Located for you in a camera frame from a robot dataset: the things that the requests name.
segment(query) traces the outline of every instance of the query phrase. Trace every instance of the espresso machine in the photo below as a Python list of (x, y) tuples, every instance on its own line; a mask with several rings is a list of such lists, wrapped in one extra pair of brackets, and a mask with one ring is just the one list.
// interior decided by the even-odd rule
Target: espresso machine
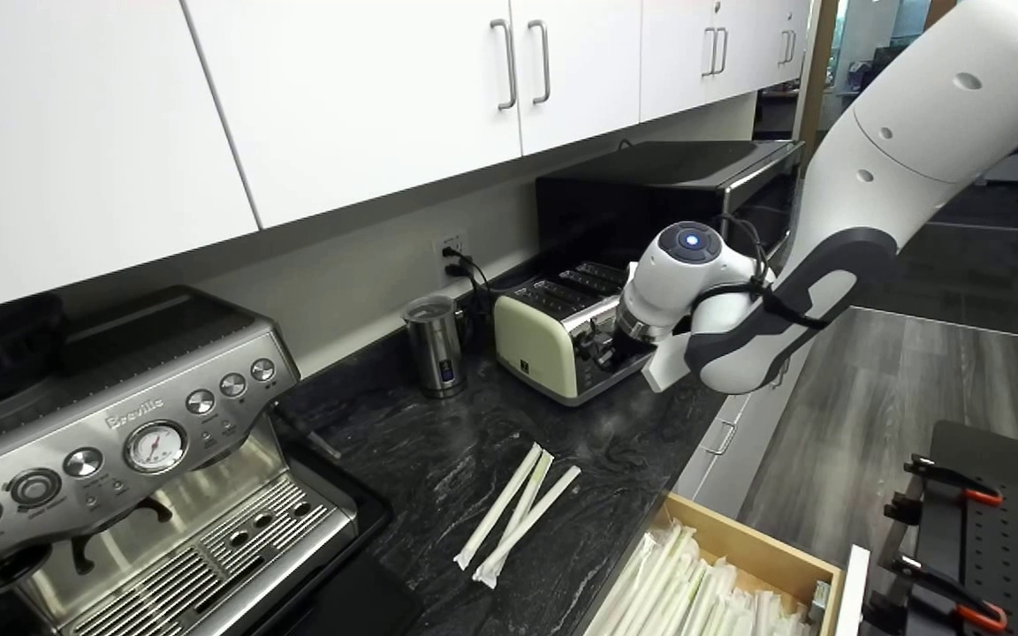
[(279, 445), (295, 368), (264, 319), (166, 292), (42, 322), (0, 328), (0, 590), (47, 632), (246, 632), (357, 539)]

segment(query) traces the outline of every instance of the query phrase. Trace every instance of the black granite countertop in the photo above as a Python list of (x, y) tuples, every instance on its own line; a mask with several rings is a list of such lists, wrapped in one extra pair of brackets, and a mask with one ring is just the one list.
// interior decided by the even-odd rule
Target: black granite countertop
[[(422, 632), (578, 632), (721, 397), (695, 377), (664, 397), (630, 377), (564, 410), (480, 357), (458, 397), (427, 398), (403, 359), (398, 342), (373, 345), (283, 398), (295, 428), (332, 445), (340, 465), (391, 504), (391, 523), (366, 553), (418, 594)], [(554, 452), (550, 474), (568, 464), (583, 474), (516, 545), (497, 590), (486, 590), (469, 584), (453, 553), (531, 443)]]

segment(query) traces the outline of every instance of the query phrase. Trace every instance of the cream toaster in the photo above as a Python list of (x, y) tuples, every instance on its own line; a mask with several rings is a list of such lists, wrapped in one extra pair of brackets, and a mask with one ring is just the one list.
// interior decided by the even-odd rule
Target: cream toaster
[(614, 334), (622, 284), (622, 267), (587, 262), (503, 292), (493, 300), (497, 362), (561, 407), (618, 384), (648, 359), (648, 351), (630, 351)]

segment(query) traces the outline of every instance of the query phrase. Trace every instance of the pressure gauge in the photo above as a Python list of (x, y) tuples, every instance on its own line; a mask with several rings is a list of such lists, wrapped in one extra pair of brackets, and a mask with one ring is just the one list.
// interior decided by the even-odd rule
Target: pressure gauge
[(176, 423), (151, 423), (127, 437), (127, 464), (142, 474), (168, 474), (187, 454), (187, 433)]

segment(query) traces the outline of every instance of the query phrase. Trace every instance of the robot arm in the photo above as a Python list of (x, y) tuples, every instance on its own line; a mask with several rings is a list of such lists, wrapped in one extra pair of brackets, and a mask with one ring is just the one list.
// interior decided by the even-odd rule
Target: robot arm
[(716, 393), (766, 384), (879, 256), (1015, 147), (1018, 3), (965, 0), (829, 126), (807, 166), (788, 262), (762, 292), (708, 295), (749, 267), (721, 238), (704, 232), (721, 248), (708, 248), (708, 262), (664, 251), (678, 222), (648, 248), (622, 291), (624, 333), (657, 345), (642, 377), (649, 388), (690, 372)]

